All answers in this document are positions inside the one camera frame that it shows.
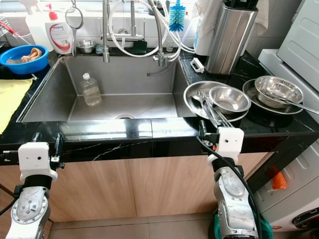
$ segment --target small metal bowl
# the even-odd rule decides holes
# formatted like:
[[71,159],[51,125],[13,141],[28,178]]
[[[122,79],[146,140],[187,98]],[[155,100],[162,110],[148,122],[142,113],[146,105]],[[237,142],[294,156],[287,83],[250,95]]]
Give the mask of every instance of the small metal bowl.
[[267,96],[264,92],[268,95],[283,97],[295,103],[301,103],[304,100],[304,95],[298,86],[276,76],[261,76],[257,78],[255,87],[258,91],[257,98],[265,105],[275,109],[283,109],[289,107],[290,104]]
[[247,111],[251,101],[239,89],[230,86],[215,86],[209,91],[209,98],[226,115]]
[[82,40],[76,43],[76,47],[80,49],[82,53],[91,53],[96,46],[96,42],[93,40]]

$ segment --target blue bowl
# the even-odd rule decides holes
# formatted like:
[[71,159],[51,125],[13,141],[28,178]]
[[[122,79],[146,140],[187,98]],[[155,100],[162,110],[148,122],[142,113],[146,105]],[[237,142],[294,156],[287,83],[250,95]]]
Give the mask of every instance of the blue bowl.
[[[31,49],[35,47],[42,51],[42,56],[35,59],[34,61],[18,64],[8,64],[6,61],[11,60],[21,60],[22,56],[27,56],[30,54]],[[48,54],[49,51],[45,46],[41,45],[24,45],[17,46],[8,51],[5,51],[0,55],[0,64],[7,66],[13,73],[18,75],[31,74],[42,70],[48,64]]]

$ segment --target plastic bottle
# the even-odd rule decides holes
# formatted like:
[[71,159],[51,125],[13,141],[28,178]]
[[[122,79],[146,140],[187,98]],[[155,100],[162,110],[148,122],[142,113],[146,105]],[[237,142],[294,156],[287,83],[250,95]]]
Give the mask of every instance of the plastic bottle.
[[49,38],[54,50],[59,54],[71,53],[72,33],[71,29],[65,21],[65,18],[52,11],[51,4],[47,4],[49,7],[49,18],[45,23],[46,34]]
[[32,38],[37,45],[42,45],[48,48],[49,51],[53,50],[53,47],[46,35],[44,22],[46,21],[45,16],[35,11],[33,4],[37,4],[37,0],[19,0],[22,3],[28,15],[25,17],[25,22],[29,28]]
[[81,87],[85,103],[88,106],[94,106],[102,101],[98,82],[94,78],[90,78],[89,73],[83,74]]

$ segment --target tile floor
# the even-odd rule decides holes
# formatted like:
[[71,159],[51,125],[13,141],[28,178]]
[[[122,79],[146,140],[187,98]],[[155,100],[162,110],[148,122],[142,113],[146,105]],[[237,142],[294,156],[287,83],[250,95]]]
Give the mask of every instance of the tile floor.
[[207,239],[212,214],[54,223],[49,239]]

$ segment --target yellow cloth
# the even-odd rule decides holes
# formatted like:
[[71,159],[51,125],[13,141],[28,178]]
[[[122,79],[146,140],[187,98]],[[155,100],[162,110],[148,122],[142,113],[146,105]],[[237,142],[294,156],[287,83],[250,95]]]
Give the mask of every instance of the yellow cloth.
[[31,84],[32,79],[0,80],[0,134],[5,130]]

